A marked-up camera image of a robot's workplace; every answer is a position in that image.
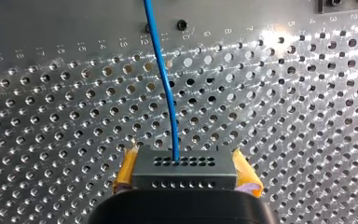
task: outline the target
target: hole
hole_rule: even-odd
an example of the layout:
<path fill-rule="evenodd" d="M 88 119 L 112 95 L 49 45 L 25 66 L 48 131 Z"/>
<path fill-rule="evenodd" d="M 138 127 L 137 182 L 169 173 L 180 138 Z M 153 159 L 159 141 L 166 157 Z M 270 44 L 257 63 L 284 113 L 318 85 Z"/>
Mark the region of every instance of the hole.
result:
<path fill-rule="evenodd" d="M 328 47 L 329 49 L 335 49 L 335 48 L 337 47 L 337 43 L 336 43 L 335 41 L 331 41 L 331 42 L 327 45 L 327 47 Z"/>
<path fill-rule="evenodd" d="M 211 64 L 213 62 L 213 57 L 210 55 L 205 56 L 204 63 L 205 64 Z"/>
<path fill-rule="evenodd" d="M 44 74 L 44 75 L 42 75 L 41 77 L 40 77 L 40 80 L 42 81 L 42 82 L 50 82 L 50 76 L 49 75 L 47 75 L 47 74 Z"/>
<path fill-rule="evenodd" d="M 208 83 L 209 85 L 214 83 L 214 77 L 207 77 L 206 78 L 206 83 Z"/>
<path fill-rule="evenodd" d="M 333 70 L 333 69 L 336 68 L 336 64 L 335 64 L 335 63 L 329 63 L 329 64 L 327 65 L 327 68 L 330 69 L 330 70 Z"/>
<path fill-rule="evenodd" d="M 156 88 L 155 84 L 153 82 L 147 83 L 146 89 L 148 91 L 153 91 Z"/>
<path fill-rule="evenodd" d="M 167 69 L 172 68 L 172 67 L 173 67 L 173 62 L 172 62 L 172 60 L 167 60 L 167 61 L 165 61 L 165 67 L 166 67 Z"/>
<path fill-rule="evenodd" d="M 155 111 L 157 108 L 158 108 L 158 105 L 157 105 L 156 103 L 151 103 L 151 104 L 149 105 L 149 109 L 150 109 L 151 111 Z"/>
<path fill-rule="evenodd" d="M 87 98 L 92 98 L 92 97 L 94 97 L 95 96 L 95 91 L 94 90 L 88 90 L 87 92 L 86 92 L 86 96 L 87 96 Z"/>
<path fill-rule="evenodd" d="M 234 59 L 234 55 L 232 55 L 232 54 L 230 54 L 230 53 L 228 53 L 228 54 L 225 55 L 225 61 L 226 61 L 226 62 L 230 62 L 230 61 L 232 61 L 233 59 Z"/>
<path fill-rule="evenodd" d="M 193 64 L 193 60 L 191 58 L 186 58 L 183 61 L 183 64 L 185 65 L 185 67 L 189 67 L 189 66 L 191 66 L 191 64 Z"/>
<path fill-rule="evenodd" d="M 131 72 L 132 72 L 132 67 L 131 67 L 131 65 L 129 65 L 129 64 L 124 65 L 123 71 L 124 71 L 125 74 L 131 73 Z"/>
<path fill-rule="evenodd" d="M 112 68 L 111 67 L 105 67 L 105 68 L 103 68 L 103 74 L 105 75 L 105 76 L 110 76 L 110 75 L 112 75 L 112 73 L 113 73 L 113 70 L 112 70 Z"/>
<path fill-rule="evenodd" d="M 233 102 L 235 101 L 237 97 L 235 96 L 234 93 L 230 93 L 228 96 L 227 96 L 227 100 L 230 101 L 230 102 Z"/>
<path fill-rule="evenodd" d="M 144 64 L 144 70 L 146 72 L 150 72 L 152 70 L 152 63 L 145 63 Z"/>
<path fill-rule="evenodd" d="M 266 50 L 266 53 L 267 53 L 267 55 L 268 56 L 274 56 L 275 55 L 275 49 L 272 49 L 272 48 L 270 48 L 270 49 L 267 49 Z"/>
<path fill-rule="evenodd" d="M 349 42 L 348 42 L 348 45 L 353 48 L 355 47 L 357 44 L 357 41 L 355 39 L 351 39 Z"/>
<path fill-rule="evenodd" d="M 87 70 L 87 69 L 84 69 L 84 70 L 81 72 L 81 76 L 84 77 L 84 78 L 91 77 L 91 71 L 89 71 L 89 70 Z"/>
<path fill-rule="evenodd" d="M 308 51 L 315 51 L 316 50 L 316 45 L 315 44 L 308 45 L 307 50 Z"/>
<path fill-rule="evenodd" d="M 254 58 L 254 56 L 255 56 L 255 53 L 253 52 L 253 51 L 247 51 L 246 53 L 245 53 L 245 58 L 247 59 L 247 60 L 251 60 L 252 58 Z"/>
<path fill-rule="evenodd" d="M 295 46 L 290 46 L 290 47 L 287 49 L 287 53 L 289 53 L 289 54 L 294 54 L 294 53 L 296 53 L 296 47 L 295 47 Z"/>
<path fill-rule="evenodd" d="M 348 61 L 348 67 L 354 67 L 356 65 L 356 61 L 355 60 L 349 60 Z"/>
<path fill-rule="evenodd" d="M 134 92 L 135 92 L 135 87 L 134 86 L 130 85 L 130 86 L 127 87 L 127 93 L 128 94 L 132 94 Z"/>
<path fill-rule="evenodd" d="M 112 88 L 112 87 L 109 87 L 109 88 L 106 90 L 106 94 L 107 94 L 108 96 L 114 95 L 115 92 L 116 92 L 115 89 Z"/>
<path fill-rule="evenodd" d="M 226 75 L 226 81 L 227 82 L 232 82 L 232 81 L 234 81 L 234 75 L 232 75 L 232 74 L 228 74 L 228 75 Z"/>
<path fill-rule="evenodd" d="M 296 72 L 296 69 L 293 66 L 291 66 L 287 69 L 287 73 L 289 75 L 293 75 L 295 72 Z"/>
<path fill-rule="evenodd" d="M 193 78 L 189 78 L 187 81 L 186 81 L 186 84 L 187 86 L 192 86 L 194 84 L 194 79 Z"/>
<path fill-rule="evenodd" d="M 194 106 L 197 103 L 197 100 L 195 98 L 190 98 L 187 102 L 189 105 Z"/>

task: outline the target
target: yellow tape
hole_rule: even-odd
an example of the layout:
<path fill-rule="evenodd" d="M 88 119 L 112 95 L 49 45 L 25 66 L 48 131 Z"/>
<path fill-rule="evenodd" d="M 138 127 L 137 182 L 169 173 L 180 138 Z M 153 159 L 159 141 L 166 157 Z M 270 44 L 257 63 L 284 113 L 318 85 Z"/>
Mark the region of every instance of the yellow tape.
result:
<path fill-rule="evenodd" d="M 245 159 L 239 149 L 232 154 L 235 169 L 237 170 L 237 187 L 243 184 L 257 184 L 260 189 L 253 190 L 255 197 L 259 198 L 263 192 L 264 185 L 249 162 Z"/>

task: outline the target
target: perforated metal panel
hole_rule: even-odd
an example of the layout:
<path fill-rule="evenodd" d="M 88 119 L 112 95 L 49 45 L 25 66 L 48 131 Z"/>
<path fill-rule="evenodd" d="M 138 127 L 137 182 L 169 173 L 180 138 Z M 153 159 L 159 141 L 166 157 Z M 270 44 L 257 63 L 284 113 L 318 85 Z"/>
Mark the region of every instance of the perforated metal panel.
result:
<path fill-rule="evenodd" d="M 182 150 L 240 147 L 282 223 L 358 223 L 358 11 L 155 1 Z M 184 19 L 189 28 L 175 30 Z M 0 223 L 85 223 L 171 147 L 139 1 L 0 2 Z"/>

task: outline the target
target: screw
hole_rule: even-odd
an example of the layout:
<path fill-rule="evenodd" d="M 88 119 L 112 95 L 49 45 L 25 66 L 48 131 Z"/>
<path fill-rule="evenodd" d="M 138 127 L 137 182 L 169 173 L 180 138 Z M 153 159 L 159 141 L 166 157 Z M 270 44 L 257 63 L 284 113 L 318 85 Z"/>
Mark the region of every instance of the screw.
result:
<path fill-rule="evenodd" d="M 179 20 L 178 23 L 176 24 L 176 27 L 180 31 L 185 31 L 187 29 L 187 21 Z"/>
<path fill-rule="evenodd" d="M 328 1 L 328 5 L 331 6 L 331 7 L 336 7 L 339 4 L 341 4 L 341 0 L 329 0 Z"/>

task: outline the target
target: aluminum surface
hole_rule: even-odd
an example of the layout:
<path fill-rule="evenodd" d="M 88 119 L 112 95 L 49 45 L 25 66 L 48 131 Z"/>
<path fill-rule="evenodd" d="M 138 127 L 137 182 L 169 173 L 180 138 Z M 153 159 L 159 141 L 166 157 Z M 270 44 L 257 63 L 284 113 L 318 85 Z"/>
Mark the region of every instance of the aluminum surface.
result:
<path fill-rule="evenodd" d="M 181 149 L 240 147 L 282 223 L 358 223 L 358 11 L 154 5 Z M 144 28 L 135 0 L 0 1 L 0 223 L 85 223 L 132 138 L 170 147 Z"/>

